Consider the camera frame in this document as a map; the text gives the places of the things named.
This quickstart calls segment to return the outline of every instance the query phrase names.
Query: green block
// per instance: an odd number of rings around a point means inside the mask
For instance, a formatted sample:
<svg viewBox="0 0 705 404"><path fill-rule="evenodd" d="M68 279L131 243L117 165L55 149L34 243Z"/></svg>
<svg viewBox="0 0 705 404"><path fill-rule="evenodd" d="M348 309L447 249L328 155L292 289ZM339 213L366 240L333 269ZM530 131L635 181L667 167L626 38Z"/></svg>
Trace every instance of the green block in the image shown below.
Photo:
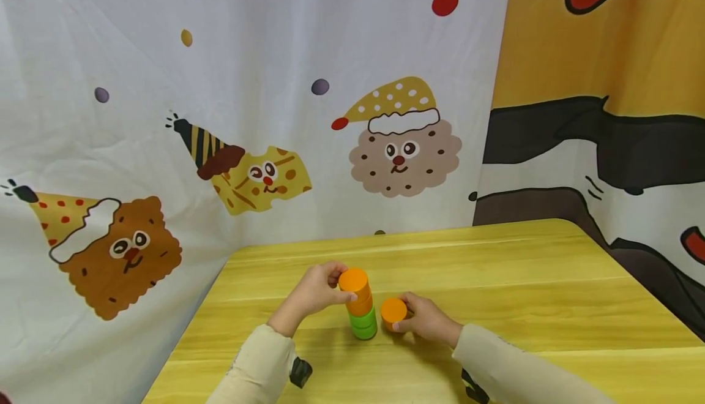
<svg viewBox="0 0 705 404"><path fill-rule="evenodd" d="M366 328L351 326L352 334L361 340L370 340L377 334L377 322Z"/></svg>
<svg viewBox="0 0 705 404"><path fill-rule="evenodd" d="M348 312L348 317L351 319L351 325L356 328L367 328L370 327L373 323L376 324L377 322L377 316L375 313L375 307L373 306L372 309L367 312L367 314L363 316L354 316L351 313Z"/></svg>

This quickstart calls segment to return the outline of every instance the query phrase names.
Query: wooden table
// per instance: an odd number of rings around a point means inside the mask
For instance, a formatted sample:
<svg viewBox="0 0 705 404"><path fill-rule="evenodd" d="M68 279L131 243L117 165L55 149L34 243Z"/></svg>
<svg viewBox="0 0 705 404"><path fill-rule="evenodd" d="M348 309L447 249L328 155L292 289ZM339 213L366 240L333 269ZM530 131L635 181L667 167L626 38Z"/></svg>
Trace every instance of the wooden table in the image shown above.
<svg viewBox="0 0 705 404"><path fill-rule="evenodd" d="M367 271L375 305L410 290L576 373L618 403L701 403L705 345L579 228L536 220L447 231L250 247L219 275L144 403L204 403L250 331L304 270ZM295 341L314 373L280 403L471 403L450 351L380 327L356 340L344 307Z"/></svg>

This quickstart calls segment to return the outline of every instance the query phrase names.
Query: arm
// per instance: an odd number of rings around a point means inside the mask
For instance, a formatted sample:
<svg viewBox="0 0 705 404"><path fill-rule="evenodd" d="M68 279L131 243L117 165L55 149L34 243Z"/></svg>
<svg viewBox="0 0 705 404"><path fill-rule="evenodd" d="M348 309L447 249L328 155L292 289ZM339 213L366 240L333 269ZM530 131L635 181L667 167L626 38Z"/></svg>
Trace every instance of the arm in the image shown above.
<svg viewBox="0 0 705 404"><path fill-rule="evenodd" d="M414 313L394 324L454 349L455 358L492 400L501 404L612 404L613 401L572 373L525 353L482 327L462 326L428 298L405 293Z"/></svg>
<svg viewBox="0 0 705 404"><path fill-rule="evenodd" d="M208 398L207 404L273 404L289 380L296 358L293 335L306 316L333 304L356 300L336 291L347 267L331 261L312 266L269 321L258 326L242 344L231 370Z"/></svg>

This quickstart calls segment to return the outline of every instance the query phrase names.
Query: cartoon eye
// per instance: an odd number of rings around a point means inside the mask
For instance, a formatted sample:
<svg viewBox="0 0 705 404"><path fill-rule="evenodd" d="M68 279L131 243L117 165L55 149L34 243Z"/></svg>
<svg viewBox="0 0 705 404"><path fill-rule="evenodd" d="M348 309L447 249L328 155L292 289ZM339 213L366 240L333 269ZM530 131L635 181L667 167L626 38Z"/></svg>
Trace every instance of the cartoon eye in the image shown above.
<svg viewBox="0 0 705 404"><path fill-rule="evenodd" d="M414 141L407 141L406 143L404 143L401 152L404 158L413 158L419 153L419 145Z"/></svg>
<svg viewBox="0 0 705 404"><path fill-rule="evenodd" d="M396 145L387 144L387 147L384 149L384 153L385 153L386 157L388 157L390 159L394 158L397 154Z"/></svg>
<svg viewBox="0 0 705 404"><path fill-rule="evenodd" d="M260 167L253 165L250 167L250 171L247 172L247 174L250 176L250 179L256 182L261 182L263 181L264 173L263 169Z"/></svg>
<svg viewBox="0 0 705 404"><path fill-rule="evenodd" d="M144 250L144 248L149 245L149 234L144 231L135 231L133 243L135 244L135 247L138 247L138 249Z"/></svg>
<svg viewBox="0 0 705 404"><path fill-rule="evenodd" d="M132 241L129 238L117 239L110 247L110 256L113 259L122 259L131 247Z"/></svg>
<svg viewBox="0 0 705 404"><path fill-rule="evenodd" d="M276 181L277 176L279 174L279 172L277 171L277 166L275 166L274 163L267 161L264 163L263 167L264 167L264 172L270 178L272 178L273 181Z"/></svg>

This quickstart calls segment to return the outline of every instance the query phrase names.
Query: hand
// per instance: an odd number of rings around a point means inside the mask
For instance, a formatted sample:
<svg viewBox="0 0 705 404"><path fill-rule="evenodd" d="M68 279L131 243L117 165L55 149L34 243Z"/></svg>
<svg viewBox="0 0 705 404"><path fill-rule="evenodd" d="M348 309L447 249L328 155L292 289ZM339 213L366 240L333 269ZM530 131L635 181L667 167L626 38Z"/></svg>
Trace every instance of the hand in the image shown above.
<svg viewBox="0 0 705 404"><path fill-rule="evenodd" d="M412 331L423 339L441 341L455 349L460 332L463 330L460 323L451 320L429 298L418 297L414 293L404 293L399 298L406 303L408 310L414 316L393 324L392 328L395 332Z"/></svg>
<svg viewBox="0 0 705 404"><path fill-rule="evenodd" d="M291 338L307 316L330 305L356 301L356 294L335 289L340 274L347 270L348 267L339 261L311 266L267 324L279 334Z"/></svg>

